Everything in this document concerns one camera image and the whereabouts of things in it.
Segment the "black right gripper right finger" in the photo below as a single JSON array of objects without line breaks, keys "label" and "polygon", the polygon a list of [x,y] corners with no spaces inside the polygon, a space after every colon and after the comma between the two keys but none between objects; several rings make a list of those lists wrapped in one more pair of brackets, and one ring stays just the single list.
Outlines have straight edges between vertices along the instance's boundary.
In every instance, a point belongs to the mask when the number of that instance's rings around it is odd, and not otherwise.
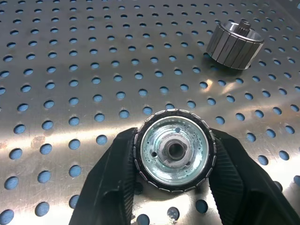
[{"label": "black right gripper right finger", "polygon": [[298,214],[239,140],[219,130],[212,132],[217,156],[210,189],[222,224],[298,225]]}]

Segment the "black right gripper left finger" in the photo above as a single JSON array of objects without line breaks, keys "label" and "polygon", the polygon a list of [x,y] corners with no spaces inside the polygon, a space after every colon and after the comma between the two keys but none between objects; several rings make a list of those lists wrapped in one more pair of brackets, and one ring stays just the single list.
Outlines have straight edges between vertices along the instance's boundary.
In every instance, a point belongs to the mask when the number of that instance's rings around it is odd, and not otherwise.
[{"label": "black right gripper left finger", "polygon": [[133,199],[143,186],[136,181],[133,142],[137,128],[117,134],[89,172],[70,219],[71,225],[129,225]]}]

